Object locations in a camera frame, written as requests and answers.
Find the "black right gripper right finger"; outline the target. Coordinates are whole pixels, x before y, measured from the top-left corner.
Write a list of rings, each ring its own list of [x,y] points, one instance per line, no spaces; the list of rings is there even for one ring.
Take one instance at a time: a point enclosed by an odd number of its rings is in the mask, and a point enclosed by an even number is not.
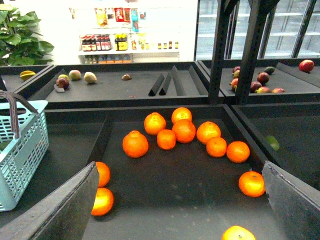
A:
[[[320,238],[320,191],[270,161],[262,169],[269,204],[289,240]]]

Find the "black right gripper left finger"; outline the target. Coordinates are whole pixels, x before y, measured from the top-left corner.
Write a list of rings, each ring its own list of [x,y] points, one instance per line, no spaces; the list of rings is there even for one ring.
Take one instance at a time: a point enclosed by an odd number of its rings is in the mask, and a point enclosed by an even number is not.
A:
[[[2,240],[81,240],[99,184],[95,162],[1,227]]]

